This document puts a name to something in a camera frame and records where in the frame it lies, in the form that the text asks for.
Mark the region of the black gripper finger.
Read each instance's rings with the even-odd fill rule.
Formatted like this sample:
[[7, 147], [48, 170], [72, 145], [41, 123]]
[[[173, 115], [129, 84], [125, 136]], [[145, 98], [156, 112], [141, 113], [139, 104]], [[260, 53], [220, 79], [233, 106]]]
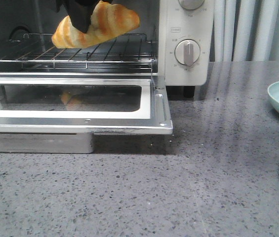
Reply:
[[98, 4], [98, 0], [56, 0], [56, 11], [63, 5], [70, 17], [72, 25], [86, 33], [91, 24], [91, 15]]

